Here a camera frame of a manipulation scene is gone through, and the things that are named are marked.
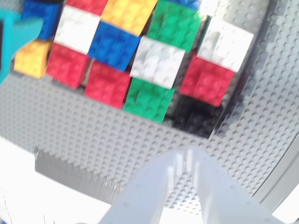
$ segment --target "green lego brick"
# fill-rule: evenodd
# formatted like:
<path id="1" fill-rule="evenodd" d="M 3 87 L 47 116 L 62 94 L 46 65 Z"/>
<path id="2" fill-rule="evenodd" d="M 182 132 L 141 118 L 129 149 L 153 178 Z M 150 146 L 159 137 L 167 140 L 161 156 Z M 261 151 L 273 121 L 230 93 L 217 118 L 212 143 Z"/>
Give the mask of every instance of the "green lego brick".
<path id="1" fill-rule="evenodd" d="M 141 117 L 162 123 L 174 89 L 133 78 L 124 110 Z"/>
<path id="2" fill-rule="evenodd" d="M 200 22 L 201 16 L 198 11 L 176 3 L 160 0 L 147 37 L 189 52 Z"/>

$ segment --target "red lego brick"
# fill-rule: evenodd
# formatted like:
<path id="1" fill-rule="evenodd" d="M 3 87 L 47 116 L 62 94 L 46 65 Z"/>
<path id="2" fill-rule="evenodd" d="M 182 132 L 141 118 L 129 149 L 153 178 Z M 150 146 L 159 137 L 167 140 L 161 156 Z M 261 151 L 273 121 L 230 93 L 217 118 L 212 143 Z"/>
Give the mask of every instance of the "red lego brick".
<path id="1" fill-rule="evenodd" d="M 107 2 L 108 0 L 68 0 L 66 4 L 96 15 L 102 15 Z"/>
<path id="2" fill-rule="evenodd" d="M 121 108 L 130 83 L 128 72 L 121 72 L 100 62 L 94 62 L 85 95 L 104 104 Z"/>
<path id="3" fill-rule="evenodd" d="M 220 106 L 234 72 L 193 55 L 180 93 Z"/>
<path id="4" fill-rule="evenodd" d="M 91 59 L 74 50 L 54 43 L 47 73 L 71 88 L 77 88 L 85 79 Z"/>

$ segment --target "yellow lego brick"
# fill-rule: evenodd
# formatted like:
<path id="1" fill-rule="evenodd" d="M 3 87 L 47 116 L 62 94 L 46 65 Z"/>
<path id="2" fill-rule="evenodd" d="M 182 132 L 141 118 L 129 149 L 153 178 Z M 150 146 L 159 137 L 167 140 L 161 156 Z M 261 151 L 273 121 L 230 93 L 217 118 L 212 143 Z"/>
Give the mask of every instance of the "yellow lego brick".
<path id="1" fill-rule="evenodd" d="M 33 41 L 19 50 L 14 59 L 14 70 L 34 78 L 46 74 L 48 52 L 51 42 Z"/>
<path id="2" fill-rule="evenodd" d="M 108 0 L 101 20 L 139 36 L 157 0 Z"/>

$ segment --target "lego baseplate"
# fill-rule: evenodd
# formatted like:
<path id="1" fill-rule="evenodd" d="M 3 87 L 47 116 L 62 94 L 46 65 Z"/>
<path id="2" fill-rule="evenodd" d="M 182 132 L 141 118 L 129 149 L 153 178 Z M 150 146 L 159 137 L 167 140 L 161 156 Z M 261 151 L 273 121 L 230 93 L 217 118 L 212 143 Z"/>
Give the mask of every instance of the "lego baseplate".
<path id="1" fill-rule="evenodd" d="M 242 13 L 241 5 L 250 13 Z M 85 98 L 80 89 L 72 91 L 49 77 L 33 80 L 18 74 L 10 75 L 0 87 L 0 134 L 29 151 L 39 146 L 121 184 L 157 154 L 182 145 L 202 145 L 254 194 L 299 131 L 298 49 L 293 46 L 298 28 L 288 23 L 296 18 L 299 3 L 273 0 L 267 7 L 268 1 L 241 0 L 234 6 L 220 2 L 216 15 L 253 33 L 259 27 L 244 22 L 246 15 L 255 18 L 246 21 L 261 24 L 261 15 L 268 12 L 252 52 L 254 61 L 242 76 L 249 77 L 240 90 L 244 99 L 237 99 L 218 135 L 209 140 L 99 104 Z M 188 179 L 182 175 L 175 190 L 179 193 L 169 195 L 166 206 L 198 213 L 200 204 Z"/>

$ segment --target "square lego plate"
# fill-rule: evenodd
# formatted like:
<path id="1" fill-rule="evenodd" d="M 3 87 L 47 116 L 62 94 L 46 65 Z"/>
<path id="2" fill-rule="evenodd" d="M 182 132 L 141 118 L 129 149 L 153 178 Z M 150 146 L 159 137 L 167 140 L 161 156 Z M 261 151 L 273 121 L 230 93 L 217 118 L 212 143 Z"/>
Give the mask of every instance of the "square lego plate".
<path id="1" fill-rule="evenodd" d="M 100 16 L 66 5 L 62 11 L 54 43 L 87 55 Z"/>
<path id="2" fill-rule="evenodd" d="M 197 56 L 238 72 L 253 34 L 228 22 L 210 19 Z"/>
<path id="3" fill-rule="evenodd" d="M 184 54 L 182 49 L 144 36 L 138 46 L 130 76 L 170 89 Z"/>

